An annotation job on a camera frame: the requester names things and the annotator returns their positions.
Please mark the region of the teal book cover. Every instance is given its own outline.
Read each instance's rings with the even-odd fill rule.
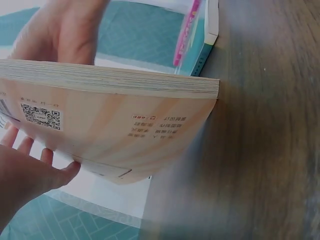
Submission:
[[[99,26],[95,64],[186,76],[199,75],[199,55],[204,55],[202,58],[205,62],[212,48],[210,45],[204,46],[205,2],[193,23],[192,45],[177,69],[173,59],[185,16],[183,11],[131,1],[111,1]],[[20,30],[38,9],[34,7],[0,16],[0,54],[1,49],[8,51],[12,47]]]

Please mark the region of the wooden surface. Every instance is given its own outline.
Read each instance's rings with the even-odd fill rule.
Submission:
[[[153,176],[141,240],[320,239],[320,1],[220,0],[219,101]]]

